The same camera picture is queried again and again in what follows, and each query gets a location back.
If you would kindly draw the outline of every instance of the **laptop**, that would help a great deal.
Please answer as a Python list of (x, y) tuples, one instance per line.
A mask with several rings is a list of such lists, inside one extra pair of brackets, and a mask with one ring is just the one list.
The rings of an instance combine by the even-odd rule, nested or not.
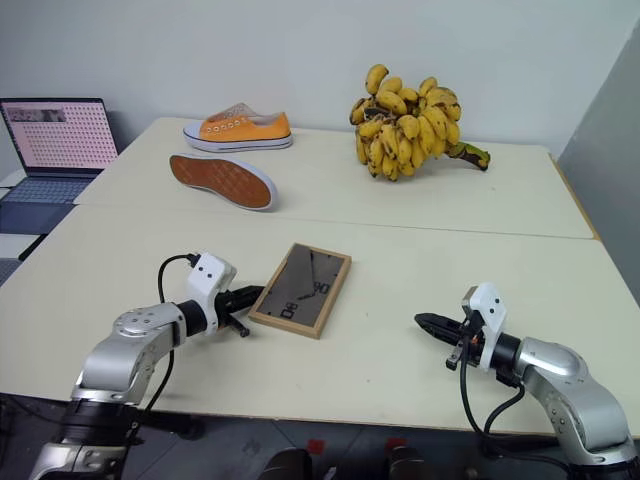
[(49, 233), (118, 153), (99, 98), (4, 98), (26, 178), (0, 200), (0, 233)]

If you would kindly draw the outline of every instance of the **wooden frame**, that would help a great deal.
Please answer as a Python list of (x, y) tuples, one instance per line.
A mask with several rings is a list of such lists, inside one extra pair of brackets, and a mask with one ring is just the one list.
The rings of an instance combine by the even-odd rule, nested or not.
[[(268, 295), (269, 291), (272, 289), (273, 285), (278, 281), (280, 274), (284, 270), (284, 267), (287, 265), (287, 261), (289, 259), (289, 255), (291, 255), (291, 251), (296, 245), (302, 245), (310, 250), (325, 254), (331, 255), (332, 257), (338, 257), (342, 259), (342, 265), (340, 266), (340, 270), (338, 271), (338, 275), (336, 276), (335, 281), (331, 285), (331, 289), (325, 298), (325, 301), (322, 305), (322, 309), (320, 313), (316, 317), (316, 321), (314, 322), (312, 327), (307, 325), (300, 325), (299, 323), (292, 322), (290, 320), (286, 320), (280, 317), (274, 317), (271, 315), (267, 315), (265, 313), (261, 313), (258, 311), (265, 297)], [(294, 243), (287, 255), (282, 259), (278, 269), (269, 280), (269, 283), (264, 287), (264, 290), (256, 300), (256, 303), (253, 304), (251, 310), (249, 311), (249, 318), (255, 322), (261, 323), (263, 325), (269, 325), (271, 327), (279, 328), (281, 330), (286, 330), (288, 332), (297, 333), (299, 335), (304, 335), (306, 337), (319, 339), (322, 334), (322, 329), (324, 328), (325, 323), (327, 323), (327, 319), (329, 318), (329, 314), (331, 313), (331, 309), (333, 308), (333, 304), (336, 302), (336, 298), (342, 289), (342, 285), (344, 284), (344, 279), (349, 272), (349, 268), (351, 267), (351, 257), (349, 255), (343, 255), (341, 253), (331, 252), (329, 250), (323, 250), (321, 248), (312, 247), (310, 245), (304, 245), (301, 243)]]

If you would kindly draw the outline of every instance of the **bunch of bananas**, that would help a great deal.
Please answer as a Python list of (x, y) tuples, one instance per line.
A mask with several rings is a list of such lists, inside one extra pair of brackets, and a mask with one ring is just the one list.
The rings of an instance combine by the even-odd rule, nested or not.
[(381, 173), (393, 182), (400, 174), (411, 177), (431, 156), (443, 153), (481, 170), (489, 167), (488, 152), (460, 141), (462, 108), (452, 90), (428, 77), (416, 91), (400, 77), (385, 80), (388, 74), (381, 64), (369, 69), (365, 88), (371, 96), (359, 99), (349, 116), (356, 125), (358, 159), (374, 178)]

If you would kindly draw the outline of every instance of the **sneaker sole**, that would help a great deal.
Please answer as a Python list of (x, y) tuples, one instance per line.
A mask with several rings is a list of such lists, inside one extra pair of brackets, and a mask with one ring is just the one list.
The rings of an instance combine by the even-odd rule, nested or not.
[(189, 145), (198, 150), (207, 152), (243, 152), (247, 150), (277, 150), (287, 148), (293, 144), (293, 135), (273, 140), (247, 140), (243, 142), (210, 142), (192, 137), (185, 130), (182, 131), (184, 139)]
[(169, 158), (169, 165), (180, 183), (213, 192), (239, 207), (267, 210), (275, 205), (275, 185), (267, 175), (248, 163), (176, 154)]

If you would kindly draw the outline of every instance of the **number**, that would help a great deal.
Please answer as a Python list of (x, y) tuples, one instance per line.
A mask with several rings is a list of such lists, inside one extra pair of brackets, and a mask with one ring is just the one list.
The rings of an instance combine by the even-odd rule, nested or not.
[(287, 320), (291, 320), (295, 315), (295, 310), (298, 309), (298, 304), (293, 302), (287, 302), (284, 304), (284, 308), (280, 312), (280, 316), (282, 318), (286, 318)]
[(328, 283), (321, 283), (321, 282), (315, 282), (313, 286), (316, 292), (320, 292), (323, 295), (326, 295), (327, 293), (329, 293), (329, 289), (331, 288), (331, 285), (329, 285)]

